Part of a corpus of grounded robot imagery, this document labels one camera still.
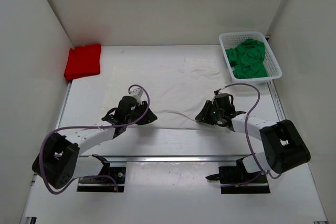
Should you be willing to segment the red t-shirt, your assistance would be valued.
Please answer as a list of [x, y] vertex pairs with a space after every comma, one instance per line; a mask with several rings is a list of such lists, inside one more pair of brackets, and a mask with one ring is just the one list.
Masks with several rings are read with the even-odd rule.
[[101, 45], [70, 48], [64, 72], [66, 81], [100, 74]]

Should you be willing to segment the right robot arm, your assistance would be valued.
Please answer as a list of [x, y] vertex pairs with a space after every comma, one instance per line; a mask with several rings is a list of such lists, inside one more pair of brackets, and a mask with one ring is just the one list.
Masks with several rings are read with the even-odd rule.
[[236, 168], [236, 177], [242, 182], [253, 178], [255, 172], [283, 174], [311, 160], [311, 154], [292, 121], [267, 121], [237, 111], [231, 94], [218, 94], [212, 101], [207, 100], [195, 121], [244, 133], [248, 144], [251, 137], [262, 142], [261, 153], [252, 153], [237, 161], [240, 166]]

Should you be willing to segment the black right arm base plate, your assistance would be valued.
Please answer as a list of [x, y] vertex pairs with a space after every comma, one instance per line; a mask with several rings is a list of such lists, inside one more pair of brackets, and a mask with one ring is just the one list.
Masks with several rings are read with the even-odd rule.
[[248, 173], [240, 161], [236, 162], [236, 166], [220, 166], [217, 174], [205, 178], [219, 181], [222, 195], [270, 193], [267, 176], [262, 172]]

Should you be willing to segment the white t-shirt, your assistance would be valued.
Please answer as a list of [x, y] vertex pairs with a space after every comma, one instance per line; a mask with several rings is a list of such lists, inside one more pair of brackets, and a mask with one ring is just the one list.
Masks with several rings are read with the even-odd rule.
[[195, 117], [214, 91], [225, 86], [225, 79], [214, 60], [185, 59], [179, 69], [136, 70], [115, 67], [100, 109], [102, 118], [118, 106], [128, 87], [139, 84], [150, 96], [150, 109], [158, 119], [148, 126], [160, 129], [210, 130]]

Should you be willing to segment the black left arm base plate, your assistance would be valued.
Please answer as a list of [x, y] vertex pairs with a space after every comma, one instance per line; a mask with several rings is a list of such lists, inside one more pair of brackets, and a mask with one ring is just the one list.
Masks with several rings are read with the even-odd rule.
[[81, 178], [77, 184], [77, 192], [86, 193], [123, 193], [125, 188], [125, 177], [127, 171], [126, 163], [111, 163], [108, 175], [109, 178]]

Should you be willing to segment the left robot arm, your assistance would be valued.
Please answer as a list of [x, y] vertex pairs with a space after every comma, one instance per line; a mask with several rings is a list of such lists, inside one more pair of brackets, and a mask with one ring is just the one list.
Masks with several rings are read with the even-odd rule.
[[157, 116], [150, 109], [150, 99], [143, 101], [137, 93], [126, 95], [96, 125], [67, 126], [50, 132], [31, 168], [54, 195], [63, 192], [75, 179], [84, 177], [114, 183], [105, 158], [97, 154], [83, 157], [82, 154], [119, 137], [130, 125], [146, 125], [155, 120]]

